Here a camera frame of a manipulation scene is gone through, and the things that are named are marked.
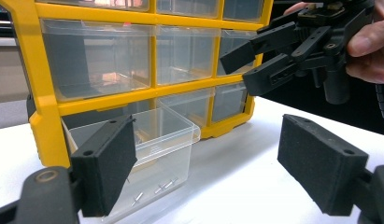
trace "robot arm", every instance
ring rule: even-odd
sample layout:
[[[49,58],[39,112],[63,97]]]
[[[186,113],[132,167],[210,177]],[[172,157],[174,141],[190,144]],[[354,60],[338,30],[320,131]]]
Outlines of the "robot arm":
[[[346,45],[372,21],[372,0],[325,1],[272,20],[247,43],[226,52],[220,61],[227,74],[272,50],[277,57],[243,75],[250,95],[262,95],[292,80],[312,74],[323,86],[327,102],[339,105],[349,98]]]

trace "finger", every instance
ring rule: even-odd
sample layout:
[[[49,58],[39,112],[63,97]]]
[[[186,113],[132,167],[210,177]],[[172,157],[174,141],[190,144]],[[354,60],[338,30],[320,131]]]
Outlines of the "finger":
[[[361,60],[352,61],[346,66],[347,74],[364,81],[384,84],[384,68],[372,66],[369,62],[361,63]]]
[[[353,57],[375,52],[384,47],[384,21],[364,26],[348,42],[348,53]]]
[[[284,15],[288,15],[294,11],[300,10],[300,9],[305,8],[307,6],[308,6],[308,3],[304,3],[304,2],[296,3],[295,5],[291,6],[287,10],[285,10]]]
[[[374,21],[384,21],[384,0],[375,1]]]

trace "plastic drawer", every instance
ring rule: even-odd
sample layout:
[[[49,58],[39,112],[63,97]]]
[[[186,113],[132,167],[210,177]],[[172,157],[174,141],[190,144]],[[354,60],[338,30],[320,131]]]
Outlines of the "plastic drawer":
[[[243,113],[246,99],[247,90],[242,82],[216,87],[212,121],[221,121]]]
[[[119,220],[176,189],[188,178],[192,143],[200,139],[198,126],[166,108],[137,113],[133,118],[137,162],[110,215],[91,220]],[[102,121],[70,129],[69,145],[77,149],[104,124]]]
[[[62,119],[67,129],[74,129],[92,123],[114,119],[123,115],[136,114],[155,109],[156,106],[153,102],[153,100],[138,101],[115,109],[101,111],[92,110],[79,114],[63,116]]]
[[[227,21],[259,21],[264,0],[226,0],[223,19]]]
[[[157,83],[171,85],[212,77],[214,37],[219,29],[160,26]]]
[[[150,87],[152,26],[56,20],[41,24],[59,101]]]
[[[209,99],[213,95],[213,88],[174,94],[159,98],[159,105],[169,107],[200,128],[204,128],[207,123]]]
[[[149,1],[146,0],[37,0],[37,2],[81,7],[113,8],[130,11],[149,10]]]
[[[218,0],[157,0],[157,12],[190,17],[217,18]]]
[[[255,35],[256,35],[256,32],[253,32],[253,31],[222,30],[220,35],[219,55],[223,55],[225,52],[228,52],[244,44],[245,42],[253,38]],[[255,64],[255,61],[239,68],[232,74],[228,74],[228,75],[246,73],[253,68],[254,64]],[[221,65],[220,61],[218,61],[217,76],[219,77],[227,76],[223,70],[223,66]]]

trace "black plastic part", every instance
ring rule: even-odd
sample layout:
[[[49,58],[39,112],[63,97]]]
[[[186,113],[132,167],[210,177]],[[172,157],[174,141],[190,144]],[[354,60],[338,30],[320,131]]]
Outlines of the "black plastic part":
[[[342,105],[349,100],[349,81],[346,67],[343,64],[337,70],[326,70],[323,88],[325,89],[325,99],[330,104]]]
[[[299,63],[305,60],[314,50],[322,45],[322,41],[331,32],[330,26],[322,26],[316,29],[293,53],[292,58]]]
[[[242,77],[249,95],[258,96],[293,79],[297,66],[289,63],[290,58],[285,54],[269,60],[254,68]]]
[[[274,49],[280,49],[299,41],[298,33],[294,31],[296,24],[290,21],[277,28],[258,33],[250,42],[253,45],[255,55]]]
[[[264,26],[262,27],[261,29],[257,30],[257,33],[258,34],[261,34],[261,33],[264,33],[266,31],[269,31],[269,30],[272,30],[272,29],[275,29],[279,26],[282,26],[284,24],[287,24],[289,22],[295,22],[297,21],[297,15],[299,14],[299,12],[301,10],[297,10],[297,11],[293,11],[291,12],[290,14],[287,14],[287,15],[284,15],[283,12],[285,11],[285,8],[284,10],[282,10],[280,12],[280,15],[276,16],[276,17],[272,17],[273,19],[270,21],[270,24],[268,26]]]
[[[83,181],[83,216],[109,215],[136,162],[132,117],[108,121],[71,156],[71,161],[74,177]]]
[[[360,213],[358,216],[358,224],[382,224],[381,222],[372,221],[370,218],[366,217],[363,213]]]
[[[381,223],[384,223],[384,165],[376,167],[372,176],[371,190]]]
[[[345,13],[346,10],[343,7],[339,9],[328,9],[326,7],[305,9],[299,13],[299,22],[305,25],[330,25],[340,20]]]
[[[354,181],[352,198],[355,205],[361,209],[361,217],[363,217],[365,222],[369,220],[372,223],[379,223],[380,218],[372,194],[371,181],[372,173],[365,170],[365,173]]]
[[[16,222],[78,223],[67,169],[50,167],[30,175],[18,202]]]
[[[314,69],[311,71],[311,73],[314,80],[314,86],[316,88],[321,87],[323,81],[326,79],[326,73],[324,72],[323,68]]]
[[[365,152],[309,119],[284,115],[277,159],[322,213],[349,216],[352,184],[364,173]]]
[[[14,223],[19,201],[0,207],[0,224]]]
[[[225,52],[220,57],[221,65],[226,74],[232,74],[240,67],[255,60],[255,51],[248,41],[230,52]]]
[[[36,112],[35,100],[32,94],[28,94],[26,98],[26,113],[28,114],[28,120]]]

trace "yellow frame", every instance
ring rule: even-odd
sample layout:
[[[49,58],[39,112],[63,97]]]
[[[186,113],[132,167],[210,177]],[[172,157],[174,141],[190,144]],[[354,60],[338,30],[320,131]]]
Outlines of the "yellow frame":
[[[23,57],[25,71],[29,81],[30,91],[35,100],[36,112],[29,118],[29,121],[34,133],[39,158],[41,159],[42,164],[46,166],[61,165],[64,167],[70,165],[64,140],[61,116],[90,110],[119,107],[131,102],[156,98],[168,94],[195,91],[202,88],[236,83],[242,81],[242,77],[241,74],[228,77],[216,77],[216,75],[213,74],[212,78],[204,80],[160,87],[153,81],[152,87],[144,91],[133,91],[81,101],[59,103],[56,99],[54,87],[52,85],[49,62],[40,28],[40,19],[106,22],[127,21],[139,24],[209,27],[246,31],[257,30],[267,25],[269,22],[273,0],[264,1],[260,23],[222,20],[224,1],[225,0],[219,0],[219,17],[217,19],[204,19],[157,14],[155,0],[150,0],[150,9],[148,12],[36,3],[35,0],[0,0],[0,5],[6,8],[11,14],[17,41],[21,48],[21,55]],[[217,37],[217,53],[213,64],[214,73],[217,71],[218,66],[219,40],[220,38]],[[262,56],[259,55],[257,57],[257,64],[260,64],[261,61]],[[253,113],[253,106],[253,97],[248,96],[243,114],[236,115],[217,123],[208,121],[207,127],[202,129],[202,137],[218,137],[230,132],[233,127],[250,119]]]

